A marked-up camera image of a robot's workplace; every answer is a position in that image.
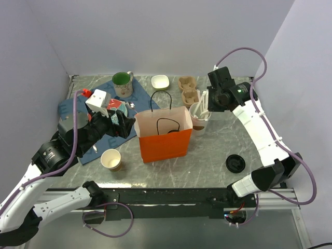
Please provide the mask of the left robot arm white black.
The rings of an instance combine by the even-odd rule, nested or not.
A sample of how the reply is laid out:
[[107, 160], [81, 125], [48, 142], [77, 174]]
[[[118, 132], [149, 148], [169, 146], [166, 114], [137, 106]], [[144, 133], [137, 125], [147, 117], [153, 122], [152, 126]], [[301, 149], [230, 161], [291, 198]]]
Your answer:
[[120, 110], [111, 110], [108, 116], [93, 113], [91, 118], [74, 111], [60, 121], [57, 132], [42, 144], [24, 177], [1, 203], [1, 248], [26, 243], [42, 226], [72, 210], [98, 208], [104, 193], [94, 181], [52, 201], [42, 204], [37, 201], [57, 177], [63, 176], [104, 135], [126, 138], [134, 123], [135, 118]]

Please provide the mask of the orange paper bag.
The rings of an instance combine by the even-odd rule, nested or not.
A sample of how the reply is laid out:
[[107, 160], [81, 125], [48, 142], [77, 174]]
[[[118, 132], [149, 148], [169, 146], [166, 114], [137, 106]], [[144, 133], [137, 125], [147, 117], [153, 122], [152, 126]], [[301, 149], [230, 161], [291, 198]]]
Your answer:
[[135, 115], [134, 129], [139, 138], [144, 163], [182, 157], [187, 154], [192, 121], [185, 106], [149, 109]]

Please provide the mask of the brown paper cup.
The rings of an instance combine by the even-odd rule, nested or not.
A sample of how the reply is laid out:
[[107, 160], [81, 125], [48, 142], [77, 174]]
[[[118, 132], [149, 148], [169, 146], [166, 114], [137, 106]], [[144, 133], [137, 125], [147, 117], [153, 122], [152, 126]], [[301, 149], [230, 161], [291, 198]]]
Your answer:
[[121, 170], [121, 154], [116, 149], [108, 149], [101, 155], [101, 164], [112, 172]]

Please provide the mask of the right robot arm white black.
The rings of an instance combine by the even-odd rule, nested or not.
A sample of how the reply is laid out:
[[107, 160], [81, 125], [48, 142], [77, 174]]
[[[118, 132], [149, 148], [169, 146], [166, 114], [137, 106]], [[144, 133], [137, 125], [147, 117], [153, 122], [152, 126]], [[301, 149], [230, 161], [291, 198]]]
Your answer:
[[227, 202], [234, 207], [244, 202], [245, 196], [267, 191], [289, 179], [299, 168], [300, 153], [293, 156], [285, 151], [282, 142], [273, 128], [268, 129], [263, 121], [264, 114], [256, 111], [260, 107], [257, 94], [250, 95], [250, 83], [236, 84], [227, 67], [215, 68], [208, 73], [208, 110], [211, 112], [232, 112], [243, 124], [252, 139], [262, 162], [262, 167], [248, 176], [229, 185]]

